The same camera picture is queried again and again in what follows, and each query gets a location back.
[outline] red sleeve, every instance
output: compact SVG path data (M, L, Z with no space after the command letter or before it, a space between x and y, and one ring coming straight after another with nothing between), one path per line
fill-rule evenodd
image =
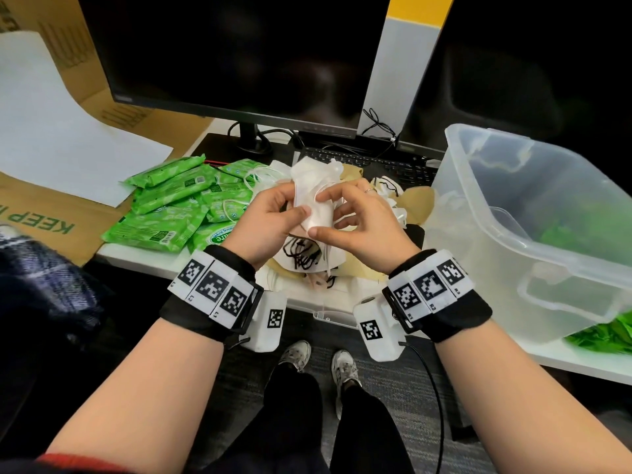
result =
M37 458L37 461L44 462L49 466L60 469L76 469L97 472L124 472L130 470L124 467L105 462L100 459L89 458L86 456L75 456L75 454L43 454Z

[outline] plastic bin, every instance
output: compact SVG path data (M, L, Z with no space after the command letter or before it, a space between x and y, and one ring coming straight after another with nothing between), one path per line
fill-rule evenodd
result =
M454 254L501 326L547 342L632 308L630 196L559 146L463 124L446 137L424 245Z

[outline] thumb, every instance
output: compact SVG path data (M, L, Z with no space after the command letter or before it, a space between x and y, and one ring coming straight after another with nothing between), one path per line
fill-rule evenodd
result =
M353 239L353 233L350 231L341 231L326 226L311 227L307 234L316 241L341 248L344 251L349 251Z
M304 222L310 214L312 214L312 210L309 206L297 206L296 208L280 213L281 223L283 224L285 232L289 232Z

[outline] leg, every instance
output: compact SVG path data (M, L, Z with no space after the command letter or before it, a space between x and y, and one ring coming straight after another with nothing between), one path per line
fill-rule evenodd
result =
M306 341L290 346L281 356L265 387L264 407L223 454L257 454L277 458L320 449L322 398L318 382L301 372L311 347Z
M344 407L331 457L331 474L415 474L388 409L362 389L349 353L336 353L332 373L340 406Z

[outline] white paper sheet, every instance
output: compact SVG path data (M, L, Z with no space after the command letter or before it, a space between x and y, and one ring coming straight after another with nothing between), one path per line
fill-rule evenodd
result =
M92 118L68 93L39 33L0 35L0 171L109 206L120 181L171 152Z

